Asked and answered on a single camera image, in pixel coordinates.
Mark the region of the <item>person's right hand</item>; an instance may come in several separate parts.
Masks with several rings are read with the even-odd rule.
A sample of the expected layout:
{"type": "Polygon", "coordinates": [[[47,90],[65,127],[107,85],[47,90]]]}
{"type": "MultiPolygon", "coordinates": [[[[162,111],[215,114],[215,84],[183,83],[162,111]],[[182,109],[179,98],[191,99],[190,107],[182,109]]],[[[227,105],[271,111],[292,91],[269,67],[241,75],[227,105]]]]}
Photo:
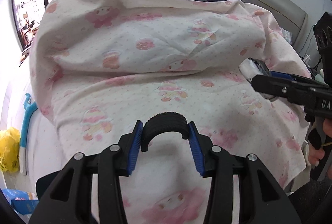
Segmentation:
{"type": "MultiPolygon", "coordinates": [[[[325,119],[323,121],[322,130],[329,138],[331,138],[331,119],[325,119]]],[[[316,149],[311,144],[311,142],[309,142],[308,160],[310,164],[314,165],[315,167],[318,166],[319,161],[321,161],[325,156],[325,147],[326,146],[324,145],[320,149],[316,149]]]]}

